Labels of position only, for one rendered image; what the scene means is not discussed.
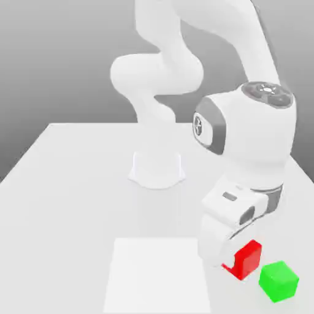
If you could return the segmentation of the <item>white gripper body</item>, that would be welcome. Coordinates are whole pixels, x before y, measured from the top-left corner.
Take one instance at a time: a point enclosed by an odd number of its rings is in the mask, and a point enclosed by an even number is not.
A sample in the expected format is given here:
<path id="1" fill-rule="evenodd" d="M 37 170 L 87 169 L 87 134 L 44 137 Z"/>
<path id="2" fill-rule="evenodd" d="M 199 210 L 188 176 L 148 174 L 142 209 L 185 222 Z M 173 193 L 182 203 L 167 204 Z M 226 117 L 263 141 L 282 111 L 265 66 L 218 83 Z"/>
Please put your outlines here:
<path id="1" fill-rule="evenodd" d="M 199 256 L 210 266 L 233 267 L 235 254 L 256 235 L 256 222 L 233 229 L 209 214 L 203 214 L 198 237 Z"/>

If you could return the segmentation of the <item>small red cube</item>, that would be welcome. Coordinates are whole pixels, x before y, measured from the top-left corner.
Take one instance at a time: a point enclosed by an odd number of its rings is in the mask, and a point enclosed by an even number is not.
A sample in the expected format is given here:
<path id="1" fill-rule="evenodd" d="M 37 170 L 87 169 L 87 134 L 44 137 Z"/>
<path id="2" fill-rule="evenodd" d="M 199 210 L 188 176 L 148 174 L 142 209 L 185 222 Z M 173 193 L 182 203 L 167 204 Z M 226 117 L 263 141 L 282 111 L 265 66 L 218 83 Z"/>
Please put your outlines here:
<path id="1" fill-rule="evenodd" d="M 261 252 L 262 245 L 251 240 L 234 255 L 232 267 L 228 267 L 226 264 L 222 264 L 222 267 L 238 280 L 243 280 L 258 268 Z"/>

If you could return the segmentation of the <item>small green cube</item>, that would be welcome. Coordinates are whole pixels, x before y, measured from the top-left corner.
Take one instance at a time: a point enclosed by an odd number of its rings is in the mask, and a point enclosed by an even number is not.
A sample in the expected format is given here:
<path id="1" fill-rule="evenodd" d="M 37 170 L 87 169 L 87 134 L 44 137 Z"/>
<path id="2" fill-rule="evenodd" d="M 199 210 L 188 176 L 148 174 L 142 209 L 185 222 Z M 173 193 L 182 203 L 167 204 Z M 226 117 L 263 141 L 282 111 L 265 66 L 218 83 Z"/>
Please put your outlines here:
<path id="1" fill-rule="evenodd" d="M 269 299 L 276 303 L 295 295 L 299 276 L 284 261 L 277 261 L 263 265 L 258 283 Z"/>

